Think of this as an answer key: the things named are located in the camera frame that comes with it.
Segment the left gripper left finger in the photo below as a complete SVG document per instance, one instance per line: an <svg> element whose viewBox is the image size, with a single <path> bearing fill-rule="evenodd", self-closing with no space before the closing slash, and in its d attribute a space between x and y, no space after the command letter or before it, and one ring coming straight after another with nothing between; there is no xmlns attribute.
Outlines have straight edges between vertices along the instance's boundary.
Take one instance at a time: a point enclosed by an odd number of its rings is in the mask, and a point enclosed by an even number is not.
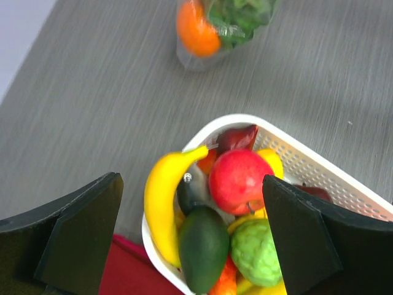
<svg viewBox="0 0 393 295"><path fill-rule="evenodd" d="M110 172L1 220L1 294L98 294L122 193Z"/></svg>

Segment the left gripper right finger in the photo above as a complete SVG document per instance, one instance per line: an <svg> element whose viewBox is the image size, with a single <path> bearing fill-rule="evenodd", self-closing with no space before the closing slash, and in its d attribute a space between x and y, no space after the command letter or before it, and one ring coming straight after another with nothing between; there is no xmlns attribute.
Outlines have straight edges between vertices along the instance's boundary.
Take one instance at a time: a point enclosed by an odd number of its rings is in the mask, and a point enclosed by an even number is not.
<svg viewBox="0 0 393 295"><path fill-rule="evenodd" d="M392 294L392 223L266 176L263 196L288 294Z"/></svg>

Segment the orange fruit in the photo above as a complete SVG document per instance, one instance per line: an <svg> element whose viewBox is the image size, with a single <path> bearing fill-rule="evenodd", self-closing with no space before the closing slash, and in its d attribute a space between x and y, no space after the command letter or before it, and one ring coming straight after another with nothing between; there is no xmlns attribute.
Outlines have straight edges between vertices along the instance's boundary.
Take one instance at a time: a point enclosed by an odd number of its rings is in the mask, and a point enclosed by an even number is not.
<svg viewBox="0 0 393 295"><path fill-rule="evenodd" d="M218 32L204 16L201 1L184 1L179 6L176 30L185 49L196 57L213 56L221 48Z"/></svg>

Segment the clear zip top bag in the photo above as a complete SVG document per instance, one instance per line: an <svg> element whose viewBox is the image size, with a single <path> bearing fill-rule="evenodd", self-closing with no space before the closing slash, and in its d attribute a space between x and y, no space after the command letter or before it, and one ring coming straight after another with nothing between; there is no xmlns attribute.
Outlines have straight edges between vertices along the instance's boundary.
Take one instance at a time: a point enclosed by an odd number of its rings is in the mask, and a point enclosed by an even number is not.
<svg viewBox="0 0 393 295"><path fill-rule="evenodd" d="M176 53L183 67L204 71L268 26L275 0L178 1Z"/></svg>

